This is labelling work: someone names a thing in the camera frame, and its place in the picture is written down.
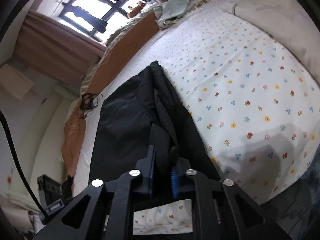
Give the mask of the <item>black jacket with yellow patch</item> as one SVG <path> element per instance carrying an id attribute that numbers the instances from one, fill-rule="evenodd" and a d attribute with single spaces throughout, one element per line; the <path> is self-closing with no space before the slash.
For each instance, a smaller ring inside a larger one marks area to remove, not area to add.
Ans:
<path id="1" fill-rule="evenodd" d="M 208 178 L 220 178 L 191 114 L 158 62 L 128 79 L 103 102 L 89 179 L 118 179 L 147 156 L 150 146 L 156 153 L 152 181 L 156 194 L 172 195 L 171 172 L 179 157 Z"/>

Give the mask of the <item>orange blanket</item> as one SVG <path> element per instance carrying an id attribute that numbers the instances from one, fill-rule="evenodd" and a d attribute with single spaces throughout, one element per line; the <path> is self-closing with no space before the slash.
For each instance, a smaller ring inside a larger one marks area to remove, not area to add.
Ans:
<path id="1" fill-rule="evenodd" d="M 90 77 L 85 92 L 99 94 L 122 71 L 135 54 L 158 31 L 157 17 L 153 11 L 140 14 L 127 25 L 111 35 L 110 44 Z M 80 117 L 79 99 L 64 126 L 65 140 L 62 145 L 62 158 L 66 166 L 67 176 L 75 176 L 80 150 L 85 136 L 86 120 Z"/>

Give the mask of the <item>white floral bed sheet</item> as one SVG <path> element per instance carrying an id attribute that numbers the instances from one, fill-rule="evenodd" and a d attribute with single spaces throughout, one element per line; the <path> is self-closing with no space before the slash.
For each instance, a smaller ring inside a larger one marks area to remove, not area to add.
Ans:
<path id="1" fill-rule="evenodd" d="M 297 239 L 319 215 L 319 86 L 280 42 L 214 0 L 158 32 L 101 92 L 157 61 L 208 155 Z"/>

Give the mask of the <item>crumpled white patterned cloth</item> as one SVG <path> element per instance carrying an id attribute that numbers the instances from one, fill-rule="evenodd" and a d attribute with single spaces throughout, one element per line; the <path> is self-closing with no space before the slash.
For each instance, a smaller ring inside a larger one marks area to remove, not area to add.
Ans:
<path id="1" fill-rule="evenodd" d="M 167 29 L 177 23 L 199 0 L 168 0 L 153 7 L 159 29 Z"/>

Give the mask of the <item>pink curtain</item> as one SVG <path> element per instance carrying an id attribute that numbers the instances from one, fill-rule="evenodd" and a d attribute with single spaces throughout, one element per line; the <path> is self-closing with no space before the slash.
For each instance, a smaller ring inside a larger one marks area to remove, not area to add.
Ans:
<path id="1" fill-rule="evenodd" d="M 29 10 L 14 55 L 28 67 L 57 81 L 80 87 L 93 60 L 106 47 L 43 14 Z"/>

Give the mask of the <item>beige cloth at bed edge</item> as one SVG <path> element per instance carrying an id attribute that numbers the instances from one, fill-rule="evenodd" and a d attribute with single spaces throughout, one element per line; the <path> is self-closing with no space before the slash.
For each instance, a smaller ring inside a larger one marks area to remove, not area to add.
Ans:
<path id="1" fill-rule="evenodd" d="M 319 80 L 319 30 L 296 0 L 236 0 L 233 11 L 283 44 Z"/>

